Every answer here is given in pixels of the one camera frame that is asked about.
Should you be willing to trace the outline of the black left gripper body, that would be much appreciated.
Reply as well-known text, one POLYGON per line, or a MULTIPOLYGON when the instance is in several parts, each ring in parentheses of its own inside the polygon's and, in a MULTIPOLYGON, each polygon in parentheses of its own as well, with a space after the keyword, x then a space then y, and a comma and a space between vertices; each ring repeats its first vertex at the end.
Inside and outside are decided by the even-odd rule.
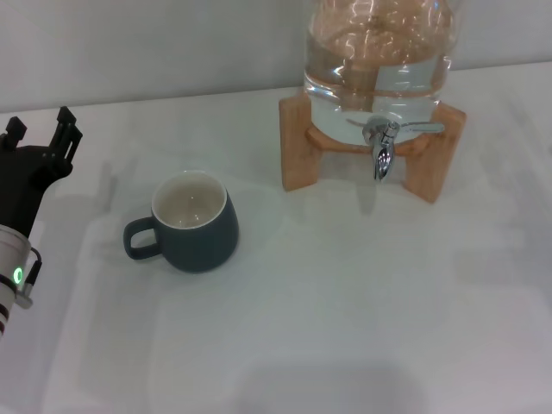
POLYGON ((72 172, 59 149, 19 147, 1 152, 1 224, 28 237, 47 188, 72 172))

